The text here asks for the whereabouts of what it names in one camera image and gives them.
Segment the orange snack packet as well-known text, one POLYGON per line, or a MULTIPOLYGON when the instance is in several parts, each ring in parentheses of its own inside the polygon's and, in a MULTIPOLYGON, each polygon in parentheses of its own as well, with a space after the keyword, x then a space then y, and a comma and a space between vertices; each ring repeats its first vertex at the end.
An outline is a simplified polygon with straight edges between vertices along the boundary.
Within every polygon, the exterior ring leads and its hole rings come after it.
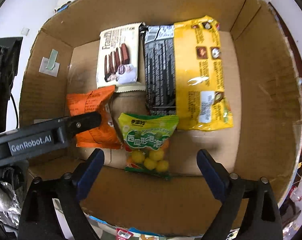
POLYGON ((114 91, 112 85, 86 94, 67 94, 69 113, 75 117, 77 147, 121 148, 108 104, 114 91))

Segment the white Franzzi wafer pack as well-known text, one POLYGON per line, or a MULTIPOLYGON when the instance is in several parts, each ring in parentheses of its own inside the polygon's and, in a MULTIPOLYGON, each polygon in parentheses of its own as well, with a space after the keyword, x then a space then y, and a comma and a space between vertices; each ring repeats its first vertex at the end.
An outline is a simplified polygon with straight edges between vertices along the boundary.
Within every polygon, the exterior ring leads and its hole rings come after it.
POLYGON ((145 24, 130 23, 103 30, 99 37, 97 87, 114 86, 116 93, 144 91, 139 80, 139 31, 145 24))

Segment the green gum ball packet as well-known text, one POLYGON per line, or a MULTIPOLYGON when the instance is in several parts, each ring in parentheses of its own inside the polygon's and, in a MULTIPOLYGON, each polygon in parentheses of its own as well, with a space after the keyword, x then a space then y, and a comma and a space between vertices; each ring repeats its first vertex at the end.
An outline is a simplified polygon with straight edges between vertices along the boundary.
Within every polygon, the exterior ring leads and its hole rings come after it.
POLYGON ((169 139, 178 116, 121 113, 118 122, 126 150, 125 170, 170 179, 169 139))

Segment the black yellow snack bag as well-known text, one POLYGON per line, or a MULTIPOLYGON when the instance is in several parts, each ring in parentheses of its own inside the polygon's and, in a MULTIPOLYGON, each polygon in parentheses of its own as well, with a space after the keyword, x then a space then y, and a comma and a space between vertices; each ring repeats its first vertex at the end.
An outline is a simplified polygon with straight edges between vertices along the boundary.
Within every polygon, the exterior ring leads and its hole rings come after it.
POLYGON ((210 16, 140 28, 146 107, 177 115, 180 131, 231 128, 225 97, 219 22, 210 16))

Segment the red white snack packet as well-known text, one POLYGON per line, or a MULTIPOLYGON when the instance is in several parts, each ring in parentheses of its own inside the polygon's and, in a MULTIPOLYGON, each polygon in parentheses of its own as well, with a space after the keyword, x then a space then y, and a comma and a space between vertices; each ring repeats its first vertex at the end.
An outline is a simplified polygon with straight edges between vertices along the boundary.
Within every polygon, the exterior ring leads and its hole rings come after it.
POLYGON ((116 240, 130 240, 133 233, 122 228, 116 228, 116 240))

